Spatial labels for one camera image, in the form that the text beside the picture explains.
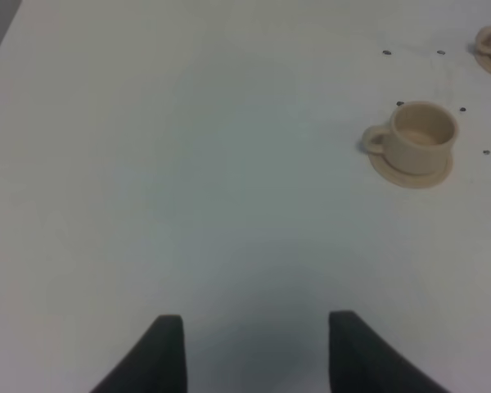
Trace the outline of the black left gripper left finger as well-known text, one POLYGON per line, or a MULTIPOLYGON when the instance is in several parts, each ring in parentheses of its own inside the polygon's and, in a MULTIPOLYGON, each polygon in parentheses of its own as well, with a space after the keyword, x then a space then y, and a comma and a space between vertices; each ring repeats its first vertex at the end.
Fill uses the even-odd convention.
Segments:
POLYGON ((188 391, 181 316, 159 316, 93 390, 96 393, 188 391))

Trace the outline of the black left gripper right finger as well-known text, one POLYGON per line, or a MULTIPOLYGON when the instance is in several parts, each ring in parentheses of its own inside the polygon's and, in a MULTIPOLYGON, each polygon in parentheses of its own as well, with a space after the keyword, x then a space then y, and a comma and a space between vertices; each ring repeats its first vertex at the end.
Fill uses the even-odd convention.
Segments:
POLYGON ((332 392, 445 392, 353 311, 329 314, 332 392))

